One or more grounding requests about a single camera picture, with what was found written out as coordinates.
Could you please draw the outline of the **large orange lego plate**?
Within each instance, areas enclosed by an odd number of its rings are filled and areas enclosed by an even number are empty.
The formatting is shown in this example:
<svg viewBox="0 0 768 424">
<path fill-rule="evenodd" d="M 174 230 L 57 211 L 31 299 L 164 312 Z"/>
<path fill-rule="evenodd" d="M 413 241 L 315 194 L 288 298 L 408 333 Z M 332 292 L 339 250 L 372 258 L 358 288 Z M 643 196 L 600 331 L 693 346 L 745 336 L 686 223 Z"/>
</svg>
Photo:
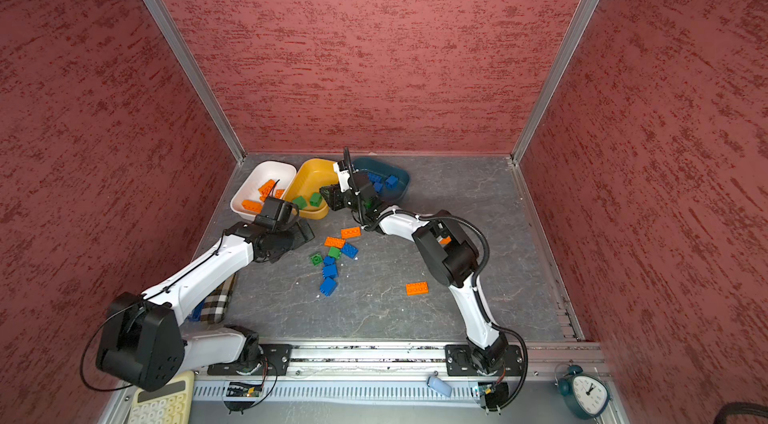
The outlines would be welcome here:
<svg viewBox="0 0 768 424">
<path fill-rule="evenodd" d="M 337 238 L 337 237 L 328 237 L 325 239 L 324 245 L 327 247 L 335 247 L 342 249 L 344 245 L 346 244 L 346 240 L 343 238 Z"/>
</svg>

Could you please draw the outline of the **green hollow lego brick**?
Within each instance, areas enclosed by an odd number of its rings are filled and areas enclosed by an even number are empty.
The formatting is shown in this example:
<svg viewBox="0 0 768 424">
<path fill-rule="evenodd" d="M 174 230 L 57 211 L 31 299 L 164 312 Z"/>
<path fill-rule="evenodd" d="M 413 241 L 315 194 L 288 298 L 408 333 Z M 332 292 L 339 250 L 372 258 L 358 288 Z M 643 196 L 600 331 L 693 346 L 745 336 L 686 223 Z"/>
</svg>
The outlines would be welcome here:
<svg viewBox="0 0 768 424">
<path fill-rule="evenodd" d="M 321 253 L 314 253 L 310 256 L 310 260 L 313 265 L 317 266 L 323 262 L 323 256 Z"/>
</svg>

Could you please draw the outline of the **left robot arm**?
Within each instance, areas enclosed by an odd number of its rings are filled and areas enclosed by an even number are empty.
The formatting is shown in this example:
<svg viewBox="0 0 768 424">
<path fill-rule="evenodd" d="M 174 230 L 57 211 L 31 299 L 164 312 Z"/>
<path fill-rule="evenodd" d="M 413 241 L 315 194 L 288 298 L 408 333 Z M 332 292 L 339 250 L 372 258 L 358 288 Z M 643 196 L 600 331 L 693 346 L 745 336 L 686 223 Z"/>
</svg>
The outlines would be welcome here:
<svg viewBox="0 0 768 424">
<path fill-rule="evenodd" d="M 265 369 L 256 332 L 214 326 L 190 332 L 181 326 L 193 309 L 240 269 L 274 263 L 312 241 L 299 218 L 288 228 L 268 230 L 238 222 L 217 244 L 161 283 L 140 294 L 124 292 L 108 306 L 99 334 L 95 366 L 127 384 L 155 391 L 177 374 L 227 364 L 240 374 Z"/>
</svg>

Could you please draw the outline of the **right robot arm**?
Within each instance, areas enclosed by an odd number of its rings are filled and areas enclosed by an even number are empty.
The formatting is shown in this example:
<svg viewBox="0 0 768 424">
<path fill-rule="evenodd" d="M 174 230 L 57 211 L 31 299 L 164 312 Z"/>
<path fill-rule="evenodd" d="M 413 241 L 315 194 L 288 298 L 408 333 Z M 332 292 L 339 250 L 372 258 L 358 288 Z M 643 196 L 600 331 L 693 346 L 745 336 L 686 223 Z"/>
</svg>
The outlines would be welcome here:
<svg viewBox="0 0 768 424">
<path fill-rule="evenodd" d="M 320 188 L 331 209 L 348 208 L 367 231 L 396 236 L 415 244 L 432 277 L 448 288 L 464 322 L 471 366 L 483 375 L 515 370 L 523 377 L 528 352 L 519 333 L 497 324 L 487 307 L 480 274 L 488 264 L 490 245 L 468 220 L 441 210 L 419 214 L 381 200 L 368 186 Z"/>
</svg>

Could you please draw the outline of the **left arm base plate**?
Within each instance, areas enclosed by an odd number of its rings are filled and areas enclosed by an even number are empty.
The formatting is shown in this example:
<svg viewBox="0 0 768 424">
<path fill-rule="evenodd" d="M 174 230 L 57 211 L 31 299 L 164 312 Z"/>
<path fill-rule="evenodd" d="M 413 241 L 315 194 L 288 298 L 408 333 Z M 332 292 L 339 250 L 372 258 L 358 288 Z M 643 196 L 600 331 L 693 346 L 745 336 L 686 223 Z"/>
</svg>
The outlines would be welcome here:
<svg viewBox="0 0 768 424">
<path fill-rule="evenodd" d="M 261 344 L 258 357 L 253 365 L 219 363 L 207 367 L 209 376 L 262 376 L 265 372 L 285 376 L 291 362 L 293 346 L 291 344 Z"/>
</svg>

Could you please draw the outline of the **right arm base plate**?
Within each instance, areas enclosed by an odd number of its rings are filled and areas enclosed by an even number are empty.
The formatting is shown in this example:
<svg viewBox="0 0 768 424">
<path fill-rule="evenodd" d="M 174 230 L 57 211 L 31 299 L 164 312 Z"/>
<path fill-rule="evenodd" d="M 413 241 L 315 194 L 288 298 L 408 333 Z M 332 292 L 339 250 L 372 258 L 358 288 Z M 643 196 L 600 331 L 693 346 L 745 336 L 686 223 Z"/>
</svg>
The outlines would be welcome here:
<svg viewBox="0 0 768 424">
<path fill-rule="evenodd" d="M 518 345 L 508 345 L 503 358 L 490 371 L 482 371 L 475 366 L 468 344 L 446 345 L 444 353 L 447 374 L 451 377 L 499 377 L 502 374 L 520 377 L 525 363 Z"/>
</svg>

